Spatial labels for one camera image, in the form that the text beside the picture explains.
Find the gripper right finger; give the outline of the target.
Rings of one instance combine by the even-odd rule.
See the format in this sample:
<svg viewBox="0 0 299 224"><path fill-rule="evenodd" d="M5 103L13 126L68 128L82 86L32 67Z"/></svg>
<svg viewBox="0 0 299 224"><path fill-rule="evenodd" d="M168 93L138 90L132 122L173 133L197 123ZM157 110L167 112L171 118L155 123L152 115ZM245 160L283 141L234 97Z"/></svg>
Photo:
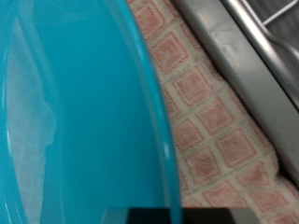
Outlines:
<svg viewBox="0 0 299 224"><path fill-rule="evenodd" d="M183 224L261 224L248 208L185 208Z"/></svg>

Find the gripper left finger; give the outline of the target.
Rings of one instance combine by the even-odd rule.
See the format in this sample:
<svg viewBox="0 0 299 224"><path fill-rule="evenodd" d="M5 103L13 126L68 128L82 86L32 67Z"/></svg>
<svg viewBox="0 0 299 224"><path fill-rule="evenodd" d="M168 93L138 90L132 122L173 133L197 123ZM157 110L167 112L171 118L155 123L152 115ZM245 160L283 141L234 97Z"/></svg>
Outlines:
<svg viewBox="0 0 299 224"><path fill-rule="evenodd" d="M170 224L167 208L110 208L101 224Z"/></svg>

